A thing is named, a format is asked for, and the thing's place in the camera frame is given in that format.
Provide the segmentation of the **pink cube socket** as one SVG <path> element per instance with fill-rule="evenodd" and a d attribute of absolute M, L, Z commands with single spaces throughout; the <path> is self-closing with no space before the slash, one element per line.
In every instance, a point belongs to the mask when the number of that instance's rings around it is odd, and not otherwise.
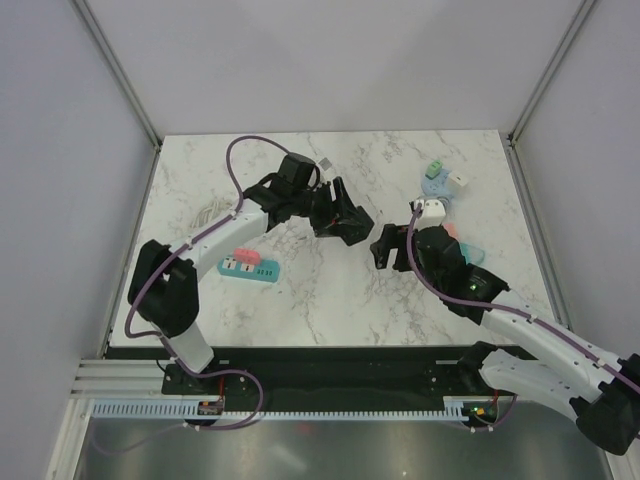
<path fill-rule="evenodd" d="M 452 239 L 460 241 L 458 231 L 453 223 L 443 224 L 443 228 Z"/>

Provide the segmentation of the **blue round power strip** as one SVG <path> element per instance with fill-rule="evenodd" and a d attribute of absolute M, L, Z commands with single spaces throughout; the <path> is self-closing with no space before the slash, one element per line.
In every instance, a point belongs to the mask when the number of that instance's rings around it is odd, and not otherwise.
<path fill-rule="evenodd" d="M 454 193 L 447 187 L 448 176 L 448 172 L 441 173 L 433 179 L 423 176 L 421 179 L 421 189 L 423 194 L 426 197 L 451 201 L 454 198 Z"/>

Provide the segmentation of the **green plug adapter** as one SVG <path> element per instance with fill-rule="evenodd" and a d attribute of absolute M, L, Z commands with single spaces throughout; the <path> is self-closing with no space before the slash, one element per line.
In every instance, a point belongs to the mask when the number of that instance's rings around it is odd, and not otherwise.
<path fill-rule="evenodd" d="M 443 163 L 440 160 L 432 161 L 425 172 L 425 177 L 429 180 L 434 180 L 438 177 L 442 171 Z"/>

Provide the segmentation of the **teal square adapter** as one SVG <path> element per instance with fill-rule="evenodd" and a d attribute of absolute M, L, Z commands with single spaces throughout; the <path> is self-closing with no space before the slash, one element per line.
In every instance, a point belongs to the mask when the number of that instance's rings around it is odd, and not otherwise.
<path fill-rule="evenodd" d="M 221 276 L 276 283 L 279 279 L 280 264 L 275 260 L 262 260 L 258 265 L 242 263 L 233 257 L 225 257 L 217 264 L 217 270 Z"/>

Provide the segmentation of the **white cube adapter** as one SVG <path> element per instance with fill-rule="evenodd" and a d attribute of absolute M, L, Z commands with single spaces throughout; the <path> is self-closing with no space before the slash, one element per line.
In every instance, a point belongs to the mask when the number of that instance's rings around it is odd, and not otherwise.
<path fill-rule="evenodd" d="M 469 185 L 469 180 L 457 171 L 450 171 L 445 186 L 453 197 L 462 197 L 465 195 Z"/>

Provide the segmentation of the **pink plug adapter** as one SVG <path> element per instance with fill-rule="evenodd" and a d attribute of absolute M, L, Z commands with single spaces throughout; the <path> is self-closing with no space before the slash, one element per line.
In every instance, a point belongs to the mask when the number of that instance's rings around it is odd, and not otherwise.
<path fill-rule="evenodd" d="M 233 252 L 233 258 L 237 262 L 249 265 L 259 265 L 262 261 L 262 257 L 257 251 L 244 248 L 236 248 Z"/>

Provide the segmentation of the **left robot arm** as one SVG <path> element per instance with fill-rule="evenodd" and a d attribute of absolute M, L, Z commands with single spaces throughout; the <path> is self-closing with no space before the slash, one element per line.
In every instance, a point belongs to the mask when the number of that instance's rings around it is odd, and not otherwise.
<path fill-rule="evenodd" d="M 208 393 L 219 382 L 214 350 L 196 319 L 199 281 L 237 247 L 245 246 L 293 217 L 308 219 L 316 237 L 337 237 L 352 246 L 367 239 L 373 219 L 349 197 L 344 181 L 323 181 L 311 159 L 284 156 L 277 171 L 242 192 L 237 207 L 180 245 L 146 242 L 127 294 L 132 314 L 153 327 L 185 370 L 185 382 Z"/>

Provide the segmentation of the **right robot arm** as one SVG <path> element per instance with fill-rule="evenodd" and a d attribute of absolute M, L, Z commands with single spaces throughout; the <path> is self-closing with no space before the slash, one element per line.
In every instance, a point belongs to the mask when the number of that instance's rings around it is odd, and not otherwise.
<path fill-rule="evenodd" d="M 639 357 L 626 359 L 553 322 L 490 271 L 467 261 L 442 226 L 387 224 L 370 251 L 378 269 L 411 271 L 455 315 L 531 354 L 517 359 L 479 342 L 458 368 L 467 392 L 487 387 L 523 396 L 564 415 L 602 450 L 622 456 L 639 437 Z"/>

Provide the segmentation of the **teal triangular power strip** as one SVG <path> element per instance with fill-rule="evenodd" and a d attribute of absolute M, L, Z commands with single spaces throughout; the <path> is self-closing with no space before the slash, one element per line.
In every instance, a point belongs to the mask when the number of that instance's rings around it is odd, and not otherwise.
<path fill-rule="evenodd" d="M 474 245 L 461 242 L 460 250 L 467 263 L 481 265 L 485 260 L 485 251 Z"/>

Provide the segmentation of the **right aluminium frame post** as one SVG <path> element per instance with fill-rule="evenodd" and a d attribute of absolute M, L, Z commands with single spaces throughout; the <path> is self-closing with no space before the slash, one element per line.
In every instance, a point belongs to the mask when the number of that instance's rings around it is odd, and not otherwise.
<path fill-rule="evenodd" d="M 556 44 L 551 57 L 547 61 L 541 75 L 536 81 L 523 109 L 518 115 L 514 126 L 505 136 L 507 145 L 511 149 L 515 148 L 519 139 L 525 132 L 533 115 L 538 109 L 540 102 L 543 100 L 547 90 L 550 88 L 564 61 L 576 43 L 581 31 L 599 4 L 600 1 L 598 0 L 582 0 L 579 3 L 578 8 L 572 15 L 567 27 L 560 37 L 560 40 Z"/>

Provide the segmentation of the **aluminium frame post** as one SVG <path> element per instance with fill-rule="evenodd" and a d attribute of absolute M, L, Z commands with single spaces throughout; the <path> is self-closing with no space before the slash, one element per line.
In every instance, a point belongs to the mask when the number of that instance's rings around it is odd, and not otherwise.
<path fill-rule="evenodd" d="M 123 95 L 140 128 L 149 140 L 154 151 L 158 153 L 163 145 L 162 137 L 153 125 L 134 85 L 129 79 L 90 3 L 85 0 L 70 0 L 69 4 L 87 30 L 91 42 L 105 62 L 118 90 Z"/>
<path fill-rule="evenodd" d="M 538 109 L 540 102 L 543 100 L 547 90 L 550 88 L 564 61 L 576 43 L 581 31 L 599 4 L 600 1 L 598 0 L 582 0 L 579 3 L 578 8 L 572 15 L 567 27 L 560 37 L 560 40 L 556 44 L 551 57 L 547 61 L 541 75 L 536 81 L 523 109 L 518 115 L 514 126 L 505 136 L 507 145 L 511 149 L 515 148 L 519 139 L 525 132 L 533 115 Z"/>

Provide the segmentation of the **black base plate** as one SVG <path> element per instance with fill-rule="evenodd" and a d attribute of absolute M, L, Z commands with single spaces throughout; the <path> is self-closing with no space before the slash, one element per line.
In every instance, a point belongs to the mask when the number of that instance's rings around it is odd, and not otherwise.
<path fill-rule="evenodd" d="M 207 378 L 166 367 L 165 395 L 223 395 L 233 406 L 439 407 L 446 397 L 490 399 L 481 357 L 495 346 L 221 348 Z"/>

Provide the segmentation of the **left aluminium frame post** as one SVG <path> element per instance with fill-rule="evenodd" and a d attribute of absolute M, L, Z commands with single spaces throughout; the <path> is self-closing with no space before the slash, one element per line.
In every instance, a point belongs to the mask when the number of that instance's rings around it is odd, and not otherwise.
<path fill-rule="evenodd" d="M 154 151 L 158 153 L 163 145 L 162 137 L 153 125 L 134 85 L 129 79 L 90 3 L 85 0 L 70 0 L 69 4 L 87 30 L 91 42 L 105 62 L 118 90 L 123 95 L 140 128 L 149 140 Z"/>

